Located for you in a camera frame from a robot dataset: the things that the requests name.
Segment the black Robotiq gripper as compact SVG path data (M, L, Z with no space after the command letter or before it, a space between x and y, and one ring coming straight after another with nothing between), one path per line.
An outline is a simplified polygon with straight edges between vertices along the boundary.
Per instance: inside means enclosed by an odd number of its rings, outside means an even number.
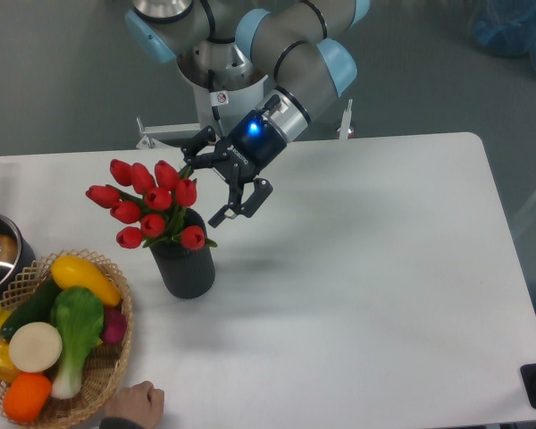
M211 227L238 216L251 218L256 213L273 191L260 172L287 147L279 132L255 111L228 136L215 141L214 128L206 126L180 147L187 167L211 169L228 185L228 201L208 220ZM200 155L210 143L214 143L214 149Z

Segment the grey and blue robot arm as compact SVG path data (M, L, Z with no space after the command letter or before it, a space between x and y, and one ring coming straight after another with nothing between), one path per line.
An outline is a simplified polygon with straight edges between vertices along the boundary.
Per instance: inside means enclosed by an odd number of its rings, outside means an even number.
M175 63L192 87L195 127L144 127L145 139L182 139L192 169L228 185L217 226L251 217L272 192L268 166L357 75L338 41L369 10L366 1L299 1L279 13L250 1L136 1L131 36L158 63Z

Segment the grey sleeve forearm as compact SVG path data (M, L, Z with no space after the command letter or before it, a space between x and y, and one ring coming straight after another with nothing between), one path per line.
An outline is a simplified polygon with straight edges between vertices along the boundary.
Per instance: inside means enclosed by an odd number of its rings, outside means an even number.
M117 416L106 416L100 424L99 429L144 429L144 427L127 418Z

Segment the person's hand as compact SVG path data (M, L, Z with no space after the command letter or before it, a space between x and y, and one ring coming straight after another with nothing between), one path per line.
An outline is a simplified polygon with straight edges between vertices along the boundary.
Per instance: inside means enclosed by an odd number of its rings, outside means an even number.
M142 425L144 429L153 429L163 419L164 403L164 391L144 381L120 389L107 401L104 417L123 417Z

